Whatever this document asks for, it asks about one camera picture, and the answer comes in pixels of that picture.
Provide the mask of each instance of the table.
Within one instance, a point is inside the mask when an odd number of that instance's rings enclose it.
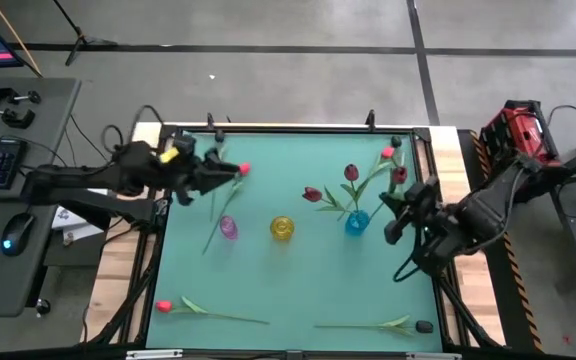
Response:
[[[35,90],[42,96],[42,103],[39,105],[22,103],[15,108],[20,113],[25,112],[26,108],[35,111],[35,120],[28,129],[12,129],[0,120],[0,137],[4,135],[23,137],[56,151],[80,85],[81,83],[74,79],[0,78],[0,87],[12,87],[18,93]],[[2,103],[0,108],[10,106],[12,105]],[[54,158],[52,153],[33,144],[28,145],[23,164],[38,166],[52,163]],[[0,238],[8,220],[27,209],[27,205],[17,200],[23,182],[23,177],[17,176],[10,190],[0,190]],[[19,315],[29,298],[38,295],[39,288],[33,287],[33,284],[41,284],[41,281],[35,280],[41,279],[45,274],[45,268],[41,263],[55,209],[54,206],[30,209],[36,221],[30,233],[28,246],[21,255],[7,257],[2,255],[0,250],[0,316]]]

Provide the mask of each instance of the concrete floor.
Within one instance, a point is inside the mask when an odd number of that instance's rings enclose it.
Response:
[[[63,65],[67,53],[35,51],[45,76],[84,81],[75,115],[96,143],[96,134],[106,124],[127,132],[133,113],[144,103],[157,107],[168,121],[200,121],[210,111],[216,119],[229,115],[235,122],[360,123],[369,109],[375,109],[382,124],[438,121],[469,129],[484,125],[507,99],[541,100],[544,112],[562,103],[576,105],[576,53],[562,56],[559,51],[576,49],[576,1],[63,0],[62,4],[88,34],[127,45],[420,49],[423,39],[425,47],[433,49],[505,50],[497,52],[500,56],[426,56],[423,50],[421,55],[88,52],[70,67]],[[26,42],[74,40],[51,1],[0,0],[0,7]],[[411,28],[409,9],[415,8],[420,32]],[[12,41],[1,20],[0,32]],[[519,56],[513,49],[555,51]],[[0,75],[32,73],[7,69]],[[576,147],[576,113],[558,113],[551,131],[559,151],[570,153]],[[70,134],[80,163],[101,163],[74,129]],[[62,146],[60,154],[70,158],[69,148]],[[576,356],[576,293],[561,295],[554,288],[563,275],[576,271],[570,257],[574,247],[549,198],[537,199],[516,214],[521,216],[512,223],[511,238],[544,348]],[[0,351],[78,341],[80,314],[94,270],[64,272],[68,274],[62,273],[63,281],[49,282],[44,289],[56,294],[53,305],[60,310],[39,321],[32,313],[0,319],[0,329],[7,329],[0,331]],[[40,334],[51,337],[40,340]]]

